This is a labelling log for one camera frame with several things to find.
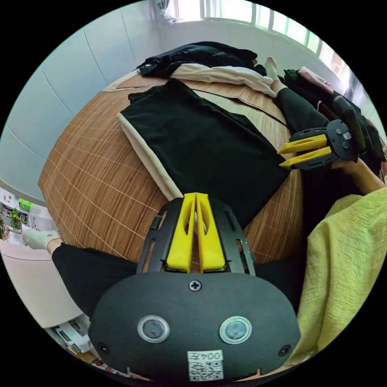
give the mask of folded black garment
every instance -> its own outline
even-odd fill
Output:
[[[253,65],[253,60],[256,57],[257,54],[250,50],[238,49],[216,42],[198,42],[147,58],[137,68],[144,76],[166,78],[180,65],[197,63],[207,67],[245,67],[266,76],[266,70],[263,66]]]
[[[181,193],[228,204],[246,227],[289,174],[284,158],[242,114],[200,98],[177,79],[130,94],[121,114]]]

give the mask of green plant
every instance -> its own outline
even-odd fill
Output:
[[[0,239],[3,239],[6,237],[8,231],[8,227],[4,222],[4,219],[2,216],[0,216]]]
[[[9,214],[9,218],[11,219],[11,227],[14,230],[20,230],[21,224],[26,222],[26,217],[15,208]]]

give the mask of bed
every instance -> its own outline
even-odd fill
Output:
[[[118,79],[92,98],[58,138],[38,185],[66,243],[138,261],[146,233],[167,198],[123,133],[117,114],[128,106],[129,93],[165,82],[144,78],[137,71]],[[289,139],[286,121],[270,97],[244,85],[184,83],[228,111],[246,115],[276,149]],[[287,259],[298,252],[300,171],[289,174],[245,234],[255,263]],[[197,270],[194,246],[192,271]]]

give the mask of foot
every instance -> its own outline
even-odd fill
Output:
[[[38,231],[29,229],[22,233],[22,238],[34,250],[46,250],[54,239],[62,239],[58,231]]]
[[[271,78],[273,81],[279,81],[277,74],[277,63],[275,62],[273,57],[267,57],[264,67],[269,78]]]

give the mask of black jacket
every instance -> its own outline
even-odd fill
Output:
[[[149,77],[169,77],[180,65],[198,63],[207,67],[245,67],[265,76],[262,65],[254,66],[257,54],[250,50],[238,49],[216,42],[186,44],[160,55],[152,56],[137,68]]]

